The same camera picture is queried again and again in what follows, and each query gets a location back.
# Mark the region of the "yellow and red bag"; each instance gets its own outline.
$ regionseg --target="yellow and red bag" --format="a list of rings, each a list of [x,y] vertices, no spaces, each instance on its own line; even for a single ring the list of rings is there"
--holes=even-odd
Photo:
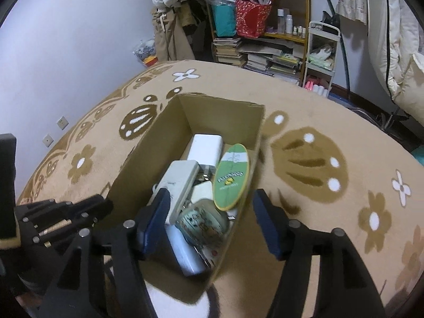
[[[261,5],[248,0],[236,0],[237,34],[251,38],[262,36],[271,7],[272,5]]]

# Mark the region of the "open cardboard box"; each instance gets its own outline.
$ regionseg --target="open cardboard box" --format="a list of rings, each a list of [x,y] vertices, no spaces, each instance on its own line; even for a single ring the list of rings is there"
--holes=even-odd
[[[173,298],[195,303],[217,275],[242,218],[241,210],[258,157],[264,111],[263,105],[245,101],[199,94],[175,96],[129,155],[109,191],[108,198],[113,201],[114,210],[99,224],[99,228],[115,226],[134,218],[149,201],[152,186],[160,181],[171,162],[185,159],[195,134],[221,135],[224,150],[236,143],[243,144],[248,150],[250,173],[237,205],[238,218],[222,246],[222,256],[213,271],[185,277],[153,259],[139,263],[145,280]]]

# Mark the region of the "wall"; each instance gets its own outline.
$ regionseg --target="wall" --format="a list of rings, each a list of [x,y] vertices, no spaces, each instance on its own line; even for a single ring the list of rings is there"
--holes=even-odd
[[[338,0],[331,1],[334,8],[336,8]],[[327,0],[311,0],[311,20],[320,21],[323,10],[331,15]],[[389,95],[382,88],[370,62],[368,53],[368,27],[360,21],[352,21],[341,17],[341,31],[346,47],[351,91],[366,98],[389,113],[394,112],[397,105],[391,101]],[[338,51],[334,83],[346,88],[343,56],[340,48]],[[404,124],[424,140],[423,126],[412,118]]]
[[[0,28],[0,133],[17,137],[16,195],[48,152],[42,143],[143,70],[151,0],[18,0]]]

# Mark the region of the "wall socket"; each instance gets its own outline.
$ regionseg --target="wall socket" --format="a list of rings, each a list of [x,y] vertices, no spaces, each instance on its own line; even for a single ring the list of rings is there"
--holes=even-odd
[[[62,118],[57,121],[57,125],[59,126],[59,128],[61,128],[62,130],[64,130],[64,128],[67,127],[67,125],[69,124],[69,122],[66,120],[65,117],[62,116]]]
[[[47,134],[44,139],[43,139],[43,143],[46,145],[46,147],[50,147],[50,145],[53,143],[53,139],[50,136],[50,134]]]

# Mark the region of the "green surfboard toy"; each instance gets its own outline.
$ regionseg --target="green surfboard toy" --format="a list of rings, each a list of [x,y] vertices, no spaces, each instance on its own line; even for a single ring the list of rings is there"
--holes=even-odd
[[[249,176],[249,155],[242,144],[231,146],[223,155],[213,180],[213,200],[219,210],[234,208]]]

